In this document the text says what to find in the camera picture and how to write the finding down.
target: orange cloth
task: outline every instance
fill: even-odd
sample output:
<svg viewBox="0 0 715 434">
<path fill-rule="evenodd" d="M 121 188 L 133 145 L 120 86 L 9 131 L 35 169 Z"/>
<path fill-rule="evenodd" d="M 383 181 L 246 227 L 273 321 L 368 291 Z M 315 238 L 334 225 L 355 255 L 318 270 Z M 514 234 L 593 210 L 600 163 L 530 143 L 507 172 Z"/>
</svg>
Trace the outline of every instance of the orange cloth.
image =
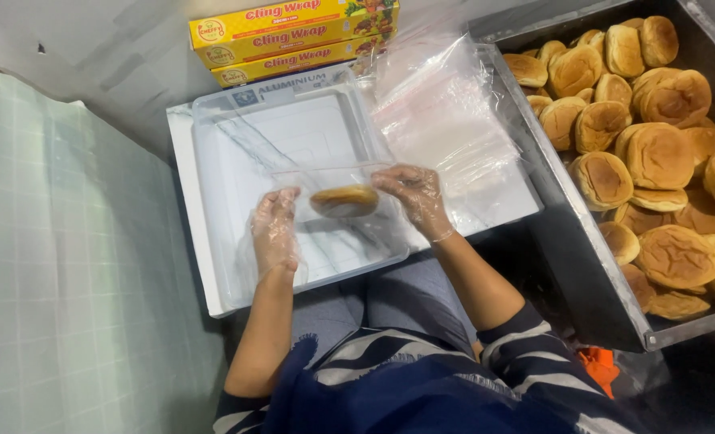
<svg viewBox="0 0 715 434">
<path fill-rule="evenodd" d="M 620 369 L 614 365 L 614 354 L 611 350 L 588 347 L 577 350 L 577 358 L 583 362 L 585 370 L 591 378 L 609 395 L 612 395 L 612 381 L 620 374 Z"/>
</svg>

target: forearm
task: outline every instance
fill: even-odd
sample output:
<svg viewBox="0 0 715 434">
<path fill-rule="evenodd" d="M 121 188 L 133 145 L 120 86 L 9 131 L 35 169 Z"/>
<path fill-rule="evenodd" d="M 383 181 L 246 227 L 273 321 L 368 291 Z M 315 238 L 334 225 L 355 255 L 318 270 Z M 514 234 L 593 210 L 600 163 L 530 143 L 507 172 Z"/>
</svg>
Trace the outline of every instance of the forearm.
<svg viewBox="0 0 715 434">
<path fill-rule="evenodd" d="M 290 351 L 293 274 L 286 265 L 275 266 L 256 287 L 247 326 L 226 376 L 224 390 L 229 395 L 272 394 L 279 367 Z"/>
<path fill-rule="evenodd" d="M 526 303 L 516 288 L 458 232 L 434 242 L 432 250 L 476 330 L 491 330 L 504 324 Z"/>
</svg>

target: tiled wall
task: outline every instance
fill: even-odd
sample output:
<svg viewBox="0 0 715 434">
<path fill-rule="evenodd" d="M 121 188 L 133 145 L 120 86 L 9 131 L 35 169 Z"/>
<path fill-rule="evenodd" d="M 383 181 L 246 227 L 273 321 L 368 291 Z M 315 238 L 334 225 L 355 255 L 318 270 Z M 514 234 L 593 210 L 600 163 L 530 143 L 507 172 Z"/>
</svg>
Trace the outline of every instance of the tiled wall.
<svg viewBox="0 0 715 434">
<path fill-rule="evenodd" d="M 0 432 L 205 432 L 221 339 L 173 172 L 0 74 Z"/>
</svg>

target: hand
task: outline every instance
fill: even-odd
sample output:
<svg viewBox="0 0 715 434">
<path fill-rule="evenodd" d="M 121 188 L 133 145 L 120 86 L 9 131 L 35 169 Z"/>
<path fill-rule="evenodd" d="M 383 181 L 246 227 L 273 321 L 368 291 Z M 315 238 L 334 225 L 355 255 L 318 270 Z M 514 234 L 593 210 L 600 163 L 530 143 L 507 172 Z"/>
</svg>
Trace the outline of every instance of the hand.
<svg viewBox="0 0 715 434">
<path fill-rule="evenodd" d="M 294 201 L 301 194 L 298 187 L 267 193 L 250 221 L 256 249 L 259 280 L 277 265 L 298 268 L 297 243 L 293 228 Z"/>
<path fill-rule="evenodd" d="M 429 242 L 442 241 L 454 233 L 443 207 L 438 173 L 408 164 L 374 172 L 373 187 L 398 198 L 406 215 Z"/>
</svg>

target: cheffy logo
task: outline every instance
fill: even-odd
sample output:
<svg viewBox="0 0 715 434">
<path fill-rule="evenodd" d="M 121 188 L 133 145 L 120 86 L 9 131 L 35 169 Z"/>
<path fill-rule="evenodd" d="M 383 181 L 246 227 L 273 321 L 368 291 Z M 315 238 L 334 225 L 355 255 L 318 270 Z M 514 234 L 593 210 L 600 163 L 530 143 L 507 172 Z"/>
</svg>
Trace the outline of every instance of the cheffy logo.
<svg viewBox="0 0 715 434">
<path fill-rule="evenodd" d="M 228 48 L 214 46 L 205 51 L 205 55 L 212 63 L 226 65 L 234 60 L 234 53 Z"/>
<path fill-rule="evenodd" d="M 228 70 L 221 73 L 221 78 L 230 85 L 243 84 L 248 81 L 248 76 L 240 70 Z"/>
<path fill-rule="evenodd" d="M 206 43 L 213 43 L 224 34 L 224 25 L 219 19 L 206 19 L 197 25 L 197 35 L 199 35 L 199 39 Z"/>
</svg>

